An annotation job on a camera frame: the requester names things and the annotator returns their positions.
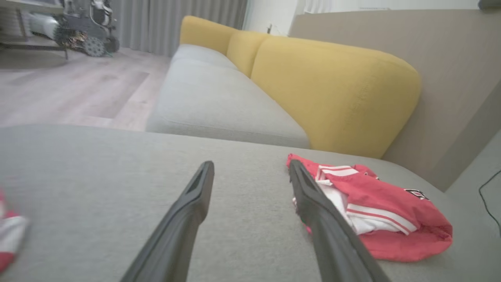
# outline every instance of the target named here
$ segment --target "wheeled robot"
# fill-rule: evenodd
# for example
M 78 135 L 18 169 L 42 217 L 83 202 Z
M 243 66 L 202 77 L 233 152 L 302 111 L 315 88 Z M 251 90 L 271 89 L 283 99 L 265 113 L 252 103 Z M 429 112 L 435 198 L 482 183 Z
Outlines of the wheeled robot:
M 117 52 L 118 39 L 112 32 L 113 25 L 110 0 L 81 1 L 59 0 L 65 11 L 54 16 L 58 22 L 54 29 L 54 41 L 59 46 L 83 50 L 89 56 L 102 57 Z

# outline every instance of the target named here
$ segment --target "wooden floor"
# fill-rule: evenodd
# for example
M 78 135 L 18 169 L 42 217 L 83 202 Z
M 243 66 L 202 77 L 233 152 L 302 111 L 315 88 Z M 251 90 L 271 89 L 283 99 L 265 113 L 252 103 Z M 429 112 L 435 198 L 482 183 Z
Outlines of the wooden floor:
M 0 50 L 0 126 L 59 123 L 144 131 L 169 59 Z

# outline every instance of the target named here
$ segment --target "red and white jersey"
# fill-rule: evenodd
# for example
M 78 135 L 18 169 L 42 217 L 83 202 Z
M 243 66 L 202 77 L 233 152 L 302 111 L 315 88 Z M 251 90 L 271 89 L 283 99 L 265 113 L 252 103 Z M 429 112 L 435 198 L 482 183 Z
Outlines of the red and white jersey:
M 418 261 L 452 244 L 452 226 L 420 191 L 380 181 L 362 165 L 319 165 L 290 154 L 315 178 L 327 198 L 377 259 Z
M 25 217 L 9 210 L 0 191 L 0 272 L 13 261 L 28 226 Z

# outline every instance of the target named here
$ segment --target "black logo patch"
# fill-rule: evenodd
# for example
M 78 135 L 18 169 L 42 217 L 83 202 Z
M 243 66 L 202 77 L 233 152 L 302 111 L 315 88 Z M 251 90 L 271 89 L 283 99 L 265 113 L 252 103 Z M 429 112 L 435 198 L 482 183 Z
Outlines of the black logo patch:
M 419 191 L 419 190 L 412 190 L 412 189 L 405 189 L 405 190 L 406 190 L 407 192 L 411 193 L 412 195 L 414 195 L 414 196 L 418 197 L 420 200 L 424 200 L 424 199 L 426 199 L 426 200 L 428 200 L 428 201 L 430 200 L 430 199 L 428 199 L 428 198 L 426 197 L 426 195 L 425 195 L 423 192 L 421 192 L 421 191 Z

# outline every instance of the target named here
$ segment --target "yellow backrest cushion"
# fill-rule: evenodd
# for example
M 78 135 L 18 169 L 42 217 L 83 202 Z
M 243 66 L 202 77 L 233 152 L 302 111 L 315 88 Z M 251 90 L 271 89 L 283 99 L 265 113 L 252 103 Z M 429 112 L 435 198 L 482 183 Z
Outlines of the yellow backrest cushion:
M 198 45 L 226 55 L 229 40 L 237 31 L 237 29 L 208 20 L 186 16 L 181 24 L 179 44 Z
M 406 124 L 420 78 L 392 55 L 271 37 L 251 79 L 305 130 L 315 150 L 381 158 Z
M 266 33 L 251 31 L 238 31 L 232 34 L 228 45 L 226 56 L 243 72 L 247 77 L 251 77 L 254 66 L 254 58 L 258 53 L 261 43 L 269 38 Z

